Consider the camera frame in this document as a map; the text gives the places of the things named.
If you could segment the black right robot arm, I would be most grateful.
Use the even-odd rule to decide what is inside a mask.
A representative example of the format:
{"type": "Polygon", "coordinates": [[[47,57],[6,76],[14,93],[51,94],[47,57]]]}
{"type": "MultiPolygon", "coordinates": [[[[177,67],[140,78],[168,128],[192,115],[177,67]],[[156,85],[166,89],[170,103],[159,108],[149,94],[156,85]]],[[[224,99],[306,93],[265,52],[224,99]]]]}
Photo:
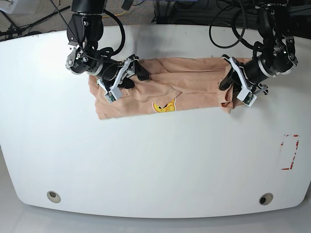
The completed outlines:
{"type": "Polygon", "coordinates": [[[113,13],[106,10],[104,0],[74,0],[71,6],[73,15],[67,23],[67,37],[70,54],[66,68],[74,74],[84,72],[96,78],[96,83],[104,90],[109,103],[122,97],[121,89],[134,88],[132,76],[139,81],[150,79],[149,72],[140,65],[134,54],[124,61],[115,61],[112,56],[120,53],[125,45],[125,29],[113,13]],[[120,46],[98,48],[98,42],[104,33],[103,14],[113,18],[121,32],[120,46]]]}

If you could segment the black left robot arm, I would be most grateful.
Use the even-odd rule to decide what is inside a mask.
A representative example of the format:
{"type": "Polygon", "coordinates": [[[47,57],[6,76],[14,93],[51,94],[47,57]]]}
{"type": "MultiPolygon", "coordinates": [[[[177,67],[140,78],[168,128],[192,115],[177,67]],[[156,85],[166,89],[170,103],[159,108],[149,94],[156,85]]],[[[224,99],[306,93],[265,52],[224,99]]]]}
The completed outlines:
{"type": "Polygon", "coordinates": [[[242,6],[232,18],[231,29],[237,41],[252,50],[252,59],[243,63],[224,54],[222,58],[231,68],[220,82],[219,89],[225,91],[232,87],[236,98],[251,107],[260,93],[268,94],[268,86],[262,84],[264,80],[289,74],[298,64],[289,22],[290,14],[285,0],[256,0],[248,6],[242,6]],[[247,10],[256,10],[257,30],[263,39],[253,45],[244,40],[244,33],[238,33],[236,29],[236,20],[242,15],[242,29],[246,30],[247,10]]]}

